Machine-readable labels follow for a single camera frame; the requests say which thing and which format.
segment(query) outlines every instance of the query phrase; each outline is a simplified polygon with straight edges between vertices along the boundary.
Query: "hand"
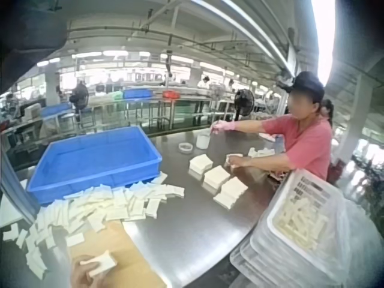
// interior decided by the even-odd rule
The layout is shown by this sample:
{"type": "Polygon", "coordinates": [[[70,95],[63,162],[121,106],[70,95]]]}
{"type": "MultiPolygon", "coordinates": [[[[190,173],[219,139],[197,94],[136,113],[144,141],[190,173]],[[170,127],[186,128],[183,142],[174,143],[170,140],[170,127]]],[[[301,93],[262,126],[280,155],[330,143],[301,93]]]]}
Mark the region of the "hand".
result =
{"type": "Polygon", "coordinates": [[[232,168],[245,167],[248,165],[249,157],[229,156],[228,162],[232,168]]]}
{"type": "Polygon", "coordinates": [[[73,267],[71,273],[71,286],[72,288],[102,288],[105,273],[100,273],[95,277],[89,277],[88,273],[96,269],[100,263],[93,262],[85,265],[80,265],[81,261],[92,259],[92,256],[79,256],[73,260],[73,267]]]}
{"type": "Polygon", "coordinates": [[[220,131],[224,130],[234,130],[235,129],[235,122],[227,122],[227,121],[222,121],[219,120],[215,123],[213,123],[211,132],[213,134],[218,134],[220,131]]]}

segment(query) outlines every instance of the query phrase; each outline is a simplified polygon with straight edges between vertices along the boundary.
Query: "electric fan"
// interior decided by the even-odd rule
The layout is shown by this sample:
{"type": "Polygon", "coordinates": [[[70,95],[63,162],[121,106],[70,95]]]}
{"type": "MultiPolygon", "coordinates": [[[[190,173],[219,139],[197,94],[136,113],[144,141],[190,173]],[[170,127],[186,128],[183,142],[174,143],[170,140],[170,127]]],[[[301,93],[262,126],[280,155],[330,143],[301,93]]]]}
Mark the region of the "electric fan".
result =
{"type": "Polygon", "coordinates": [[[236,116],[235,121],[239,120],[239,115],[248,116],[254,107],[254,97],[251,91],[248,89],[239,90],[235,95],[236,116]]]}

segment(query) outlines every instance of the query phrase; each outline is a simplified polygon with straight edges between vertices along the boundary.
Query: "blue plastic tray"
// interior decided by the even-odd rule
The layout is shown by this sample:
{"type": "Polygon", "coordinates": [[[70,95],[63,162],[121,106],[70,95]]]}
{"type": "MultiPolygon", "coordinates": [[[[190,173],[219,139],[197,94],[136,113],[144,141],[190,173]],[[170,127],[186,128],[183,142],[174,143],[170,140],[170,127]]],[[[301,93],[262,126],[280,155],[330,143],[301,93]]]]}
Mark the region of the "blue plastic tray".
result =
{"type": "Polygon", "coordinates": [[[72,106],[70,103],[62,103],[62,104],[47,106],[42,108],[42,110],[40,111],[40,116],[48,117],[48,116],[60,113],[62,111],[70,110],[71,108],[72,106]]]}
{"type": "Polygon", "coordinates": [[[122,95],[123,99],[141,99],[141,98],[151,98],[153,96],[152,90],[139,88],[139,89],[128,89],[124,90],[122,95]]]}
{"type": "Polygon", "coordinates": [[[159,175],[162,157],[139,127],[52,142],[28,184],[40,204],[100,184],[118,187],[159,175]]]}

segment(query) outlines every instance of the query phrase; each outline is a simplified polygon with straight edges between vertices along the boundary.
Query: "metal table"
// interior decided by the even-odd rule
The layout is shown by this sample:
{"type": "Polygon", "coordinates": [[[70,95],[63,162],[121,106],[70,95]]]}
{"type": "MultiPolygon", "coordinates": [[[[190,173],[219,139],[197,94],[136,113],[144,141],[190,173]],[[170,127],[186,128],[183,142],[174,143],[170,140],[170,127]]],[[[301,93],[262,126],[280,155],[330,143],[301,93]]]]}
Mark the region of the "metal table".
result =
{"type": "MultiPolygon", "coordinates": [[[[233,174],[250,189],[229,211],[214,202],[215,191],[188,172],[189,160],[207,153],[214,166],[223,165],[226,154],[247,154],[250,147],[261,149],[266,142],[255,135],[229,132],[212,136],[206,151],[194,148],[188,155],[178,151],[180,142],[195,144],[200,132],[152,138],[163,156],[161,170],[168,174],[166,183],[185,187],[185,198],[169,199],[161,204],[156,220],[148,218],[130,223],[128,227],[141,253],[172,287],[190,284],[227,256],[256,225],[275,193],[273,183],[260,171],[239,168],[233,174]]],[[[30,177],[31,169],[26,175],[30,177]]],[[[25,252],[14,243],[3,243],[1,281],[6,281],[7,287],[68,287],[70,266],[65,255],[64,233],[56,231],[55,239],[66,260],[56,259],[52,251],[46,251],[41,245],[43,259],[50,269],[42,282],[27,271],[25,252]]]]}

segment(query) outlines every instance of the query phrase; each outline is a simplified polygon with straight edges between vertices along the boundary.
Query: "woman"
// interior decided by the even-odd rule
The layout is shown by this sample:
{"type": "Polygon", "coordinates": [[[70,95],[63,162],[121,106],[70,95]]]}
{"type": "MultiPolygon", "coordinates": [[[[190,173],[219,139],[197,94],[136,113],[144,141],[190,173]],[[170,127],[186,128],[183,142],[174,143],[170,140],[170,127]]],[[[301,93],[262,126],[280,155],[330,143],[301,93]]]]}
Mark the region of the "woman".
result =
{"type": "Polygon", "coordinates": [[[332,119],[334,117],[334,105],[330,99],[325,99],[322,101],[322,108],[320,114],[328,120],[329,124],[332,127],[332,119]]]}
{"type": "Polygon", "coordinates": [[[301,72],[292,87],[287,89],[288,106],[292,114],[265,121],[219,121],[212,132],[236,130],[245,133],[282,134],[285,153],[249,158],[230,156],[235,167],[256,167],[265,171],[306,169],[326,179],[331,158],[332,129],[319,115],[324,97],[324,87],[311,72],[301,72]]]}

